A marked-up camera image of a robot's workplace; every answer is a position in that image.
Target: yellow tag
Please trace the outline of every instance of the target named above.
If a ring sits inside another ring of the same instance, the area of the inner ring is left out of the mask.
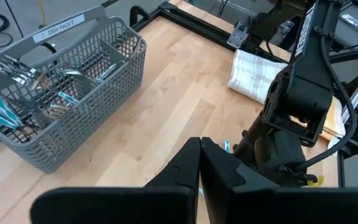
[[[308,180],[309,187],[320,187],[324,183],[324,176],[320,175],[317,177],[317,183],[314,183],[312,180]]]

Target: cutlery basket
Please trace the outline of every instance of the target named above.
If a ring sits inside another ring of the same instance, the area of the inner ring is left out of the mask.
[[[0,125],[1,142],[45,173],[57,170],[140,87],[147,45],[142,39],[139,51],[130,60],[112,71],[103,82],[91,82],[108,72],[114,63],[129,58],[141,38],[120,17],[107,17],[104,8],[98,6],[45,27],[0,52],[0,60],[4,55],[20,58],[51,38],[89,21],[94,24],[83,37],[31,65],[47,74],[50,86],[69,93],[79,103],[70,106],[70,111],[58,120],[51,121],[4,100],[26,125],[16,130]],[[81,77],[59,74],[60,69],[67,67],[82,70],[92,88],[84,86],[79,81]],[[50,91],[30,91],[11,77],[0,74],[0,95],[17,100],[18,93],[31,102],[68,104]]]

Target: floor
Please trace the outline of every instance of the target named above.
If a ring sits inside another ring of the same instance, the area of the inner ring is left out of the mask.
[[[11,25],[6,30],[7,33],[13,36],[14,41],[18,41],[21,39],[21,35],[14,25],[13,18],[11,17],[8,8],[4,1],[0,0],[0,13],[4,14]],[[9,1],[12,7],[12,10],[15,12],[18,23],[21,25],[23,34],[25,36],[34,33],[38,26],[42,23],[41,13],[38,6],[38,2],[34,0],[15,0]],[[94,1],[85,1],[85,0],[62,0],[62,1],[44,1],[44,10],[46,15],[46,20],[48,24],[51,24],[55,21],[65,18],[66,16],[75,14],[79,11],[84,11],[93,6],[101,4],[104,2],[103,0],[94,0]],[[126,22],[129,21],[129,9],[133,5],[140,5],[146,10],[154,9],[158,4],[160,4],[162,0],[125,0],[118,1],[113,4],[109,8],[106,9],[106,13],[108,16],[120,16]],[[242,1],[242,0],[233,0],[231,1],[233,4],[228,4],[227,9],[225,9],[222,18],[229,22],[236,22],[241,20],[244,17],[244,9],[248,9],[251,12],[259,12],[259,11],[268,11],[272,5],[270,5],[265,0],[254,0],[254,1]],[[194,0],[194,4],[198,7],[209,11],[214,1],[212,0]],[[218,2],[211,13],[217,13],[220,3]],[[86,32],[86,29],[76,30],[76,32],[69,32],[63,38],[56,38],[51,41],[55,45],[57,50],[64,48],[64,46],[68,45],[71,41],[75,40],[80,34]],[[0,35],[0,44],[5,43],[7,41],[5,36]],[[33,62],[34,60],[39,60],[40,56],[43,55],[47,57],[48,52],[45,49],[38,48],[33,52],[30,52],[28,55],[23,57],[23,60],[26,62]],[[340,76],[341,80],[347,81],[350,80],[352,75],[350,74],[358,74],[358,66],[351,65],[353,68],[352,73],[344,72],[341,70],[342,65],[338,65],[336,70]],[[358,186],[358,156],[352,157],[346,161],[346,184],[348,186]]]

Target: gray plastic dish rack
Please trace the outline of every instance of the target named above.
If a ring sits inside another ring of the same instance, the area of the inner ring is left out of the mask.
[[[82,38],[32,65],[47,74],[50,86],[69,93],[79,103],[58,120],[51,121],[6,102],[28,126],[13,130],[0,125],[0,141],[45,173],[57,170],[140,87],[147,45],[141,40],[141,48],[135,56],[102,83],[87,82],[128,58],[141,38],[120,17],[107,17],[104,8],[99,6],[44,27],[0,52],[0,61],[4,55],[19,58],[52,37],[88,21],[94,21],[95,25]],[[57,32],[48,35],[51,30]],[[59,74],[59,69],[65,67],[78,68],[87,78]],[[51,91],[30,91],[3,74],[0,74],[0,95],[16,100],[24,96],[48,105],[68,104]]]

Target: plaid towel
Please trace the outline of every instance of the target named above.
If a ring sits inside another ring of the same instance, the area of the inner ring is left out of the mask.
[[[276,74],[285,63],[276,63],[264,58],[237,50],[234,54],[233,67],[228,87],[252,98],[259,103],[265,103],[266,95]],[[341,119],[342,106],[333,97],[331,107],[324,123],[323,138],[331,140],[333,136],[343,137],[345,127]]]

